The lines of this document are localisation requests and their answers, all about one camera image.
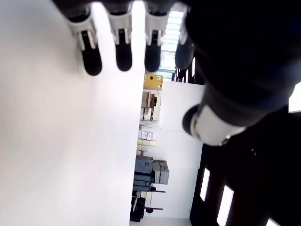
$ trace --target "black fingertip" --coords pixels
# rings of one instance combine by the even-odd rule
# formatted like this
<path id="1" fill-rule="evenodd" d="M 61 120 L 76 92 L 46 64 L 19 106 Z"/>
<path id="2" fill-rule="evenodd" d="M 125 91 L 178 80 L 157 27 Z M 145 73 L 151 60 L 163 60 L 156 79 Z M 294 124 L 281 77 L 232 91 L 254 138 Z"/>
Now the black fingertip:
<path id="1" fill-rule="evenodd" d="M 191 135 L 191 131 L 190 131 L 191 119 L 197 111 L 198 111 L 198 105 L 195 105 L 191 109 L 189 109 L 183 117 L 183 121 L 182 121 L 183 129 L 185 130 L 186 133 L 190 135 Z"/>
<path id="2" fill-rule="evenodd" d="M 130 44 L 119 44 L 116 45 L 116 62 L 117 67 L 126 72 L 132 67 L 132 49 Z"/>
<path id="3" fill-rule="evenodd" d="M 84 67 L 86 72 L 92 76 L 98 75 L 103 68 L 98 45 L 96 45 L 95 49 L 87 48 L 81 53 L 83 55 Z"/>
<path id="4" fill-rule="evenodd" d="M 149 72 L 155 72 L 159 69 L 161 60 L 161 46 L 151 44 L 146 45 L 144 65 L 145 69 Z"/>
<path id="5" fill-rule="evenodd" d="M 194 46 L 192 41 L 188 38 L 184 45 L 178 43 L 177 50 L 175 52 L 175 65 L 181 70 L 186 70 L 193 59 Z"/>

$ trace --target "gray machine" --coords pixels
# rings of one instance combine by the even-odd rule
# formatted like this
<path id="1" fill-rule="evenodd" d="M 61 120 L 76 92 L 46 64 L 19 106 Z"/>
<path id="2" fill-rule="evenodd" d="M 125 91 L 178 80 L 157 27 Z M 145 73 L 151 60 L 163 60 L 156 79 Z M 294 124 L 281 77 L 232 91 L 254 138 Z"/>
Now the gray machine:
<path id="1" fill-rule="evenodd" d="M 168 184 L 169 170 L 166 161 L 136 156 L 133 191 L 151 192 L 151 184 Z"/>

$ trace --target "robotic hand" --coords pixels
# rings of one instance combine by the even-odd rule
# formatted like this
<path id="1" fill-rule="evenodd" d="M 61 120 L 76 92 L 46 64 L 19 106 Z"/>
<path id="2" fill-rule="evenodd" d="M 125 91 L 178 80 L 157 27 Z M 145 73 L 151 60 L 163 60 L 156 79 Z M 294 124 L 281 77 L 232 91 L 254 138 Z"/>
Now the robotic hand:
<path id="1" fill-rule="evenodd" d="M 102 61 L 91 15 L 93 0 L 53 1 L 77 39 L 87 73 L 98 75 Z M 117 66 L 128 71 L 132 66 L 132 1 L 98 1 L 108 12 Z M 144 1 L 144 64 L 149 72 L 159 68 L 168 14 L 176 2 Z M 222 145 L 287 104 L 295 84 L 301 81 L 301 17 L 288 16 L 298 6 L 273 3 L 271 8 L 265 1 L 183 2 L 186 18 L 180 28 L 175 63 L 185 69 L 195 56 L 198 73 L 206 79 L 202 102 L 188 110 L 183 127 L 204 144 Z"/>

